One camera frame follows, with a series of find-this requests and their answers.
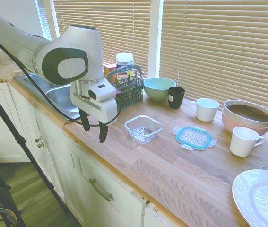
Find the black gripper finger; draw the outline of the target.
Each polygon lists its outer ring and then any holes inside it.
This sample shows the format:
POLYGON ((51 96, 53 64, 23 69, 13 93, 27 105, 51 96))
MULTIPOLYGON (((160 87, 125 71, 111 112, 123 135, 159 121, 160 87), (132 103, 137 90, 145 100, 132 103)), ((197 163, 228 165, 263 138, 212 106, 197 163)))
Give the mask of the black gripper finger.
POLYGON ((90 130, 90 124, 89 124, 89 120, 88 120, 88 114, 83 111, 83 110, 79 110, 79 114, 80 114, 80 119, 83 125, 83 128, 86 132, 88 132, 90 130))
POLYGON ((99 142, 104 143, 108 133, 108 126, 106 124, 103 124, 102 122, 99 122, 99 129, 99 142))

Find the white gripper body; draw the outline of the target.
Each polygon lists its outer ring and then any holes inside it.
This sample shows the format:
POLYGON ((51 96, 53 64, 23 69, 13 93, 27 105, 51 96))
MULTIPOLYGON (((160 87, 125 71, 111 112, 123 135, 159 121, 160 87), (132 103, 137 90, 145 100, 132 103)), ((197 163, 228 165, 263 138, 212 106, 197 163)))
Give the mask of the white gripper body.
POLYGON ((101 123, 115 123, 117 118, 117 102, 113 97, 110 97, 104 101, 95 101, 90 98, 82 98, 75 92, 75 87, 70 88, 70 98, 72 103, 77 106, 80 110, 84 111, 88 115, 96 118, 101 123))

